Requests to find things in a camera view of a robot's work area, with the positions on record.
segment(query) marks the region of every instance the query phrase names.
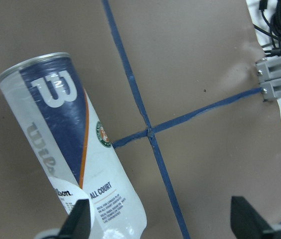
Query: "white label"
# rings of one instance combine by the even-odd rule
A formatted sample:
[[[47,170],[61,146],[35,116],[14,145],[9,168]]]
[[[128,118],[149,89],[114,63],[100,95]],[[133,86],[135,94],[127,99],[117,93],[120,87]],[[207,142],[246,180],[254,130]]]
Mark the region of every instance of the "white label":
[[[46,175],[62,178],[77,184],[21,74],[14,72],[6,77],[0,82],[0,89],[4,93],[6,101],[10,105]]]
[[[79,199],[88,199],[90,202],[90,215],[91,215],[91,228],[94,224],[95,219],[95,211],[94,206],[92,204],[92,200],[90,196],[80,189],[78,186],[69,183],[65,180],[55,178],[55,177],[48,177],[50,180],[54,190],[57,193],[61,203],[63,204],[66,212],[68,214],[71,213],[73,207],[76,204],[76,201]]]

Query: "brown cardboard surface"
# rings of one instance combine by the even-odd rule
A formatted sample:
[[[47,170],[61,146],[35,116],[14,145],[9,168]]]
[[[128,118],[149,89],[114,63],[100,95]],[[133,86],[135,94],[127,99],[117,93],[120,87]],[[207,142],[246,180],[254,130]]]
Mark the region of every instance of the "brown cardboard surface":
[[[254,62],[263,52],[244,1],[110,4],[152,125],[258,86]],[[0,73],[56,51],[72,55],[112,141],[145,129],[100,1],[0,2]],[[192,238],[234,238],[232,195],[281,221],[276,102],[242,99],[157,139]],[[116,151],[147,214],[142,239],[181,238],[148,140]],[[65,217],[0,92],[0,238],[32,238]]]
[[[244,1],[110,3],[152,125],[258,85]]]
[[[270,224],[281,221],[276,104],[252,96],[156,137],[192,237],[234,238],[231,196],[244,196]]]

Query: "screw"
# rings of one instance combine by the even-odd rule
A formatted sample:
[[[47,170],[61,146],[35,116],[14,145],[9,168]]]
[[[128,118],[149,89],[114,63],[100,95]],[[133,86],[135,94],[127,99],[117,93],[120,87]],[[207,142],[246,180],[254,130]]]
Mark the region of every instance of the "screw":
[[[257,75],[258,75],[258,76],[263,76],[264,74],[263,74],[262,70],[259,70],[259,71],[257,72]]]
[[[260,60],[256,61],[256,64],[267,61],[267,60],[268,60],[267,57],[263,57]]]

